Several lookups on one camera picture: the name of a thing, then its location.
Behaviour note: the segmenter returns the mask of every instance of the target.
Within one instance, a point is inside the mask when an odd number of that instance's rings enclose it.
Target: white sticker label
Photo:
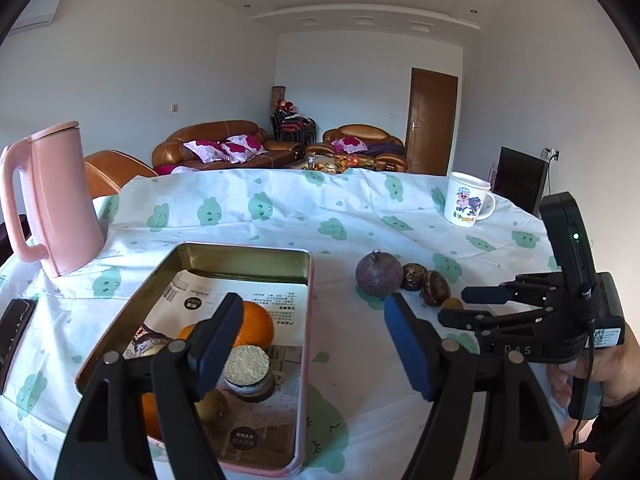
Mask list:
[[[618,344],[620,338],[619,328],[599,328],[593,334],[593,347],[594,348],[607,348],[609,346],[615,346]]]

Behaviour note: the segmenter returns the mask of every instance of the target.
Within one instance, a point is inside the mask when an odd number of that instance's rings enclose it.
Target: black circle logo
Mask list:
[[[231,445],[240,451],[248,451],[258,445],[258,434],[255,430],[241,426],[235,428],[229,435]]]
[[[184,306],[189,310],[198,310],[202,306],[202,300],[200,298],[187,298],[184,300]]]

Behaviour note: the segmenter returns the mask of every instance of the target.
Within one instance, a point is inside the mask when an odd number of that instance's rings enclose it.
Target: brown wooden door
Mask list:
[[[406,158],[410,173],[447,174],[458,78],[412,69]]]

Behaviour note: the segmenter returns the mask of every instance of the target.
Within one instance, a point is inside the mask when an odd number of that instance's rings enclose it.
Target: white mug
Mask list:
[[[444,218],[460,227],[472,227],[476,220],[489,218],[495,210],[495,196],[490,189],[491,184],[485,180],[453,171],[449,176]]]

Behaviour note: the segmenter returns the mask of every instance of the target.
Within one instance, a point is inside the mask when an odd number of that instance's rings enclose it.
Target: human hand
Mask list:
[[[589,365],[589,352],[584,351],[576,360],[562,365],[547,365],[546,376],[551,393],[566,408],[571,401],[572,387],[569,376],[584,379]],[[602,383],[602,405],[615,406],[640,392],[640,346],[629,328],[625,329],[625,343],[620,346],[594,351],[591,381]]]

